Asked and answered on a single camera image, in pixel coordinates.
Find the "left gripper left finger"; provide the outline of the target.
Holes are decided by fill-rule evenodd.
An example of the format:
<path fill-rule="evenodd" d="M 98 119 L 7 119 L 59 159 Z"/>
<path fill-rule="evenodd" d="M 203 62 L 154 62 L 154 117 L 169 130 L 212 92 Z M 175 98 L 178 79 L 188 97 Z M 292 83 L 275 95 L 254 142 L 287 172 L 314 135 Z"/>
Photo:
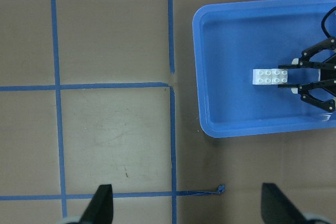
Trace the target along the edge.
<path fill-rule="evenodd" d="M 112 223 L 113 190 L 111 184 L 100 185 L 78 223 Z"/>

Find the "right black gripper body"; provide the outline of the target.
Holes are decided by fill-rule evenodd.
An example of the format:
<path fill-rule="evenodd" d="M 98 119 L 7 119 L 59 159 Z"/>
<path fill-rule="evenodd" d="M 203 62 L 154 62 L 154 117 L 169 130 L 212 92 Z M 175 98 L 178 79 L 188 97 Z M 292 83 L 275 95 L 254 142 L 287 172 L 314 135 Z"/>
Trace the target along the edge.
<path fill-rule="evenodd" d="M 335 58 L 336 58 L 336 55 L 333 54 L 331 57 L 323 61 L 323 63 L 329 63 L 335 66 Z M 335 79 L 335 69 L 334 68 L 332 70 L 321 69 L 319 81 L 326 81 L 330 79 Z"/>

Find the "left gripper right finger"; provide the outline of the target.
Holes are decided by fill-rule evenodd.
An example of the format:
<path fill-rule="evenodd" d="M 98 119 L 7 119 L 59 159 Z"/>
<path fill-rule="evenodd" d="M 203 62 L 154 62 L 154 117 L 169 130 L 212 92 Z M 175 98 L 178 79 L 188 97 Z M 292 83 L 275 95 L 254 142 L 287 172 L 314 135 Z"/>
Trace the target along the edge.
<path fill-rule="evenodd" d="M 264 223 L 306 223 L 307 219 L 274 183 L 261 187 L 261 218 Z"/>

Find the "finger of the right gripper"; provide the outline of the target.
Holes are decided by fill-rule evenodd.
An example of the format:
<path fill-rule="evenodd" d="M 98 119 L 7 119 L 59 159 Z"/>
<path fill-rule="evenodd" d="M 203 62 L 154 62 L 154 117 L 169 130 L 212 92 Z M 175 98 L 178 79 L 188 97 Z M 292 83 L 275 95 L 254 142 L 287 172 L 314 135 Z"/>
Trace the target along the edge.
<path fill-rule="evenodd" d="M 278 84 L 277 87 L 294 89 L 300 95 L 301 101 L 320 108 L 326 112 L 335 112 L 335 99 L 322 101 L 309 93 L 310 90 L 323 89 L 327 93 L 332 94 L 330 88 L 335 88 L 335 79 L 328 79 L 306 84 Z"/>
<path fill-rule="evenodd" d="M 335 37 L 327 38 L 307 49 L 302 51 L 301 57 L 294 60 L 294 63 L 289 65 L 279 65 L 279 69 L 298 69 L 311 68 L 320 70 L 335 70 L 335 63 L 315 62 L 310 59 L 316 54 L 324 50 L 335 50 Z"/>

